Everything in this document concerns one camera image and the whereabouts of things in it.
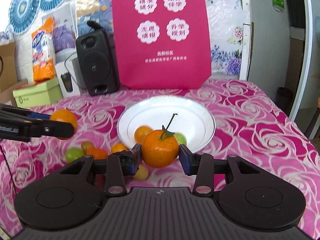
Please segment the orange mandarin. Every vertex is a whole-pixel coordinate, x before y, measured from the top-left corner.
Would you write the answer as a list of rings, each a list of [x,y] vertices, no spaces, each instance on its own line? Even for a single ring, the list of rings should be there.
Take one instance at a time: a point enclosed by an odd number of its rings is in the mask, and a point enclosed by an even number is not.
[[[91,147],[86,151],[86,155],[92,155],[95,160],[107,159],[108,153],[100,148]]]

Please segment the large orange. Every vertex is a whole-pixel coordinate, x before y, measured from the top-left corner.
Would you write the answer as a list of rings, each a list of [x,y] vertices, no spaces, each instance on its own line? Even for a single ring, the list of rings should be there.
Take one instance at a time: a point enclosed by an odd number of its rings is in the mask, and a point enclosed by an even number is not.
[[[55,111],[49,118],[52,121],[59,121],[59,122],[68,122],[73,126],[73,134],[77,132],[78,129],[78,121],[76,115],[67,109],[59,109]]]

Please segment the orange tangerine with stem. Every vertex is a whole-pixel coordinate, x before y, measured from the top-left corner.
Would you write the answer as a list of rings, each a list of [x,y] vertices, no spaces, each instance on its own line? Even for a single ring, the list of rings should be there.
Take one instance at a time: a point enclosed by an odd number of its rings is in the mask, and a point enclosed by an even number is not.
[[[167,125],[149,133],[141,144],[144,163],[152,168],[164,168],[171,165],[179,154],[179,143],[175,133],[169,127],[177,113],[174,113]]]

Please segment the small orange citrus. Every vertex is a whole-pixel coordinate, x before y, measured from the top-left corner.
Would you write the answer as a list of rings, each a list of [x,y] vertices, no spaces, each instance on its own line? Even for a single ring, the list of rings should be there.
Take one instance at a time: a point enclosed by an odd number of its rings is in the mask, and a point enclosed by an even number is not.
[[[129,149],[122,143],[116,143],[111,147],[111,153],[117,153],[122,151],[128,151]]]

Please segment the yellow green small fruit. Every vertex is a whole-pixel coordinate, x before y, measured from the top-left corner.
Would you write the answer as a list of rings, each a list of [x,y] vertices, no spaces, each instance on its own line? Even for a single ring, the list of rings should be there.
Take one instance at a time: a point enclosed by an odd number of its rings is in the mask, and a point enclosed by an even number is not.
[[[133,178],[135,180],[146,180],[148,178],[148,176],[149,176],[148,169],[144,165],[140,164],[138,167],[138,171],[133,176]]]

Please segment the brown cardboard box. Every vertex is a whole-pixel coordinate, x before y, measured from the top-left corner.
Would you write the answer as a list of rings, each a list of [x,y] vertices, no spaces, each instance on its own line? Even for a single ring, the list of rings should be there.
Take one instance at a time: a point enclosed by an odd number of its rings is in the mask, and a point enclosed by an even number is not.
[[[15,42],[1,45],[1,103],[12,106],[17,106],[13,91],[28,84],[27,79],[17,79],[15,48]]]

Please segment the green apple in plate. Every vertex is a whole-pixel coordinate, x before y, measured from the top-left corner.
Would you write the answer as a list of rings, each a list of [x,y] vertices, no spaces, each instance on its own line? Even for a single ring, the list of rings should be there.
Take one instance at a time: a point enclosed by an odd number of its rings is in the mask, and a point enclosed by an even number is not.
[[[174,137],[176,138],[179,145],[187,145],[187,140],[185,136],[182,133],[176,132],[174,134]]]

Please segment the light green cardboard box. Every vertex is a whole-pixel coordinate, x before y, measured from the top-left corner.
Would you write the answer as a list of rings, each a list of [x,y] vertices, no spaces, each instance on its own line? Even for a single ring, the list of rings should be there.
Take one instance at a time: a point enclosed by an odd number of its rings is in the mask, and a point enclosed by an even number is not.
[[[22,108],[50,105],[63,97],[56,77],[40,83],[23,85],[13,90],[12,94],[17,106]]]

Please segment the small orange in plate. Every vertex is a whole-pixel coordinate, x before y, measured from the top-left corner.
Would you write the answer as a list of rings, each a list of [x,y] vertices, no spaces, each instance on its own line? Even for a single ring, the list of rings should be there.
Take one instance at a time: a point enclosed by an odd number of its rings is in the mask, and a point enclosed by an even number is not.
[[[134,133],[134,138],[136,143],[141,144],[144,138],[153,131],[153,129],[149,126],[140,126],[136,129]]]

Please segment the white round plate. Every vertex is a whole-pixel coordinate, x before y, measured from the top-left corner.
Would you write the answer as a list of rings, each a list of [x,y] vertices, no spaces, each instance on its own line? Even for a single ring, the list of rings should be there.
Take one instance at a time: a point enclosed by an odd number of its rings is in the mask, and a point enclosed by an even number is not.
[[[156,130],[162,127],[184,135],[191,152],[199,152],[212,140],[216,122],[202,104],[177,95],[160,95],[140,100],[127,107],[117,122],[120,141],[132,148],[134,133],[140,126]]]

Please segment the white coffee cup box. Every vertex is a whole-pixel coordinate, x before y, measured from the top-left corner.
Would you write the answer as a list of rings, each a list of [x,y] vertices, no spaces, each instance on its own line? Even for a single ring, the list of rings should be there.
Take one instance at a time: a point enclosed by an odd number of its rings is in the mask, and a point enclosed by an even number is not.
[[[57,63],[55,71],[64,98],[79,96],[86,90],[76,57]]]

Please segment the pink rose tablecloth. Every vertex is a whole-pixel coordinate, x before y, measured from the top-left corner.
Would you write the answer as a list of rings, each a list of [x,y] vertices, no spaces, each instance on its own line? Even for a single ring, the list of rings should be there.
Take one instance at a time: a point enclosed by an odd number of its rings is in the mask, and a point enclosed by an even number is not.
[[[179,95],[204,105],[213,115],[216,131],[204,148],[218,159],[237,154],[295,185],[306,198],[299,227],[319,237],[319,154],[286,114],[255,84],[248,81],[208,80],[195,90],[130,90],[91,97],[65,98],[36,111],[51,114],[68,109],[78,119],[69,140],[34,138],[28,143],[3,140],[1,147],[1,228],[10,235],[21,230],[15,213],[15,194],[28,184],[65,165],[65,153],[90,141],[109,151],[119,141],[121,113],[139,100],[157,95]]]

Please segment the orange white tissue pack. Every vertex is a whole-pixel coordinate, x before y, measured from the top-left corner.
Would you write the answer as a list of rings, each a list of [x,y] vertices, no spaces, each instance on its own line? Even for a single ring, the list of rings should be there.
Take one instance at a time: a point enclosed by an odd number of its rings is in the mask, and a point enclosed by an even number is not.
[[[34,82],[42,82],[55,77],[53,30],[54,20],[49,17],[39,29],[31,34]]]

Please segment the black portable speaker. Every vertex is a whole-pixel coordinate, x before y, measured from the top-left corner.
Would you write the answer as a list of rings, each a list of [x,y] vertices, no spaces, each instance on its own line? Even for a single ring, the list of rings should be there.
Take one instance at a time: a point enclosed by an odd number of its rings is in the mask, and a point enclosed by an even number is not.
[[[94,21],[93,30],[76,39],[81,74],[90,96],[112,94],[120,89],[114,36]]]

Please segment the magenta non-woven tote bag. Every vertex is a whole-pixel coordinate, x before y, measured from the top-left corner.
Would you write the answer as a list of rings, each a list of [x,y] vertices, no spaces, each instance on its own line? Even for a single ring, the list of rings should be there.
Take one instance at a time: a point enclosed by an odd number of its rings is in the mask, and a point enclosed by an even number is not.
[[[199,88],[212,73],[205,0],[112,0],[121,83]]]

